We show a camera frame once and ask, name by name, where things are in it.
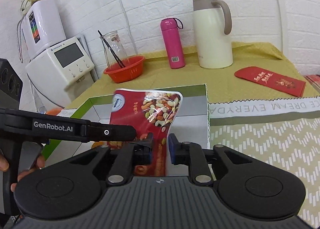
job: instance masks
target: red package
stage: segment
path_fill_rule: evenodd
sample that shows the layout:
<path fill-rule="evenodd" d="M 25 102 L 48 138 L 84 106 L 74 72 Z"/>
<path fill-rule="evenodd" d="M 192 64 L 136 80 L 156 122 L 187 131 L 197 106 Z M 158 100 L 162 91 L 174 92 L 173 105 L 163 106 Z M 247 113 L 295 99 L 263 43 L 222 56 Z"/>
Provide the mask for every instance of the red package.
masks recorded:
<path fill-rule="evenodd" d="M 236 71 L 235 76 L 296 97 L 302 97 L 306 86 L 304 81 L 254 66 Z"/>
<path fill-rule="evenodd" d="M 132 125 L 137 139 L 143 140 L 153 133 L 151 165 L 136 166 L 135 175 L 165 176 L 167 135 L 182 102 L 182 95 L 172 91 L 137 91 L 118 89 L 112 99 L 110 124 Z M 112 149 L 122 147 L 122 142 L 108 142 Z"/>

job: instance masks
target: silver screw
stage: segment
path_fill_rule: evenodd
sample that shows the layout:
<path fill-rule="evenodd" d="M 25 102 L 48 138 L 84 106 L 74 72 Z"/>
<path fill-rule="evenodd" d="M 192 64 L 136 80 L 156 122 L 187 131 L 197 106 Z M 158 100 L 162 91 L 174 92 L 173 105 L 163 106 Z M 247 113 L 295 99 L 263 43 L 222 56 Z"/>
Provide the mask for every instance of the silver screw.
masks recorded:
<path fill-rule="evenodd" d="M 208 183 L 211 181 L 211 178 L 208 175 L 199 175 L 196 176 L 196 181 L 199 183 Z"/>
<path fill-rule="evenodd" d="M 111 175 L 108 178 L 108 181 L 110 181 L 111 183 L 119 183 L 122 182 L 124 180 L 123 176 L 120 175 Z"/>

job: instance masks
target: green patterned cloth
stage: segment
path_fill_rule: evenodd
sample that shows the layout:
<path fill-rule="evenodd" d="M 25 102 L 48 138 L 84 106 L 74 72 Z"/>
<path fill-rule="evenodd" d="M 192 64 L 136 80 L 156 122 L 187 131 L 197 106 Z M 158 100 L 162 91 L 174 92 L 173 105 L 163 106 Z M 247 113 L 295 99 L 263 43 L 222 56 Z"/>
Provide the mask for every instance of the green patterned cloth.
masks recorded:
<path fill-rule="evenodd" d="M 210 121 L 210 148 L 215 144 L 223 144 L 300 178 L 306 187 L 306 199 L 299 216 L 314 228 L 320 226 L 318 111 L 269 116 L 229 116 L 212 118 Z"/>

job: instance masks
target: white thermos jug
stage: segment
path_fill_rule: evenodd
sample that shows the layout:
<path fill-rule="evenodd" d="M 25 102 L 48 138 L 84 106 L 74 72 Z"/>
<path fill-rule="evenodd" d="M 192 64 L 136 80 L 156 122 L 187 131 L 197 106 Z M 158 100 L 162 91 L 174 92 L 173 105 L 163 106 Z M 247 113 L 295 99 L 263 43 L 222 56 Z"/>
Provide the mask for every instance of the white thermos jug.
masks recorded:
<path fill-rule="evenodd" d="M 233 63 L 230 34 L 231 13 L 222 0 L 193 0 L 193 30 L 199 64 L 223 68 Z"/>

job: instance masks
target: snack bag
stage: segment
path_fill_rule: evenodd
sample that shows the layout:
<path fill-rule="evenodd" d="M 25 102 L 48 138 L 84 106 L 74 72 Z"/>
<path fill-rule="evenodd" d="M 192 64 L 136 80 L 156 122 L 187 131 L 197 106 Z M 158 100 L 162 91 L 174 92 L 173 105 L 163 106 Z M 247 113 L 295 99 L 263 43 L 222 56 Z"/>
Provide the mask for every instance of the snack bag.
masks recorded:
<path fill-rule="evenodd" d="M 112 99 L 110 124 L 132 125 L 137 139 L 143 140 L 153 133 L 151 165 L 138 165 L 134 169 L 138 176 L 165 176 L 167 135 L 179 111 L 182 95 L 172 91 L 137 91 L 118 89 Z M 107 142 L 113 149 L 122 147 L 122 142 Z"/>

